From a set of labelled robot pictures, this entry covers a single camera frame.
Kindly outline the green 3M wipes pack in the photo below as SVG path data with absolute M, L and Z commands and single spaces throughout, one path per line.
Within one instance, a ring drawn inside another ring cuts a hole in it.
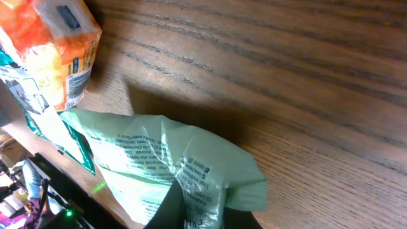
M 48 103 L 40 87 L 14 60 L 1 50 L 1 81 L 22 108 L 27 126 L 39 137 L 52 142 L 91 174 L 95 166 L 79 132 L 66 124 Z

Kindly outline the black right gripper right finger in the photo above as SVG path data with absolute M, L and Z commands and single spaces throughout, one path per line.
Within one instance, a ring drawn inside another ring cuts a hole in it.
M 224 208 L 222 229 L 263 229 L 253 213 Z

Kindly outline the teal snack packet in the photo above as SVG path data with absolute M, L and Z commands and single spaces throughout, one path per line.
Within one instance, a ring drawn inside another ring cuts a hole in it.
M 111 193 L 137 223 L 152 220 L 173 182 L 186 228 L 219 228 L 225 208 L 266 208 L 267 181 L 255 159 L 212 132 L 165 116 L 78 108 L 61 119 L 85 136 Z

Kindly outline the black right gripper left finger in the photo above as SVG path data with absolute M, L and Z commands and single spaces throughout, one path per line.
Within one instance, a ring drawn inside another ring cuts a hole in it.
M 174 181 L 144 229 L 184 229 L 186 208 L 181 185 Z

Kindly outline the orange snack packet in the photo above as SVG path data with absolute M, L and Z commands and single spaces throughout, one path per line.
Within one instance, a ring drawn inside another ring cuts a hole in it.
M 56 111 L 83 98 L 101 34 L 83 0 L 1 0 L 1 46 Z

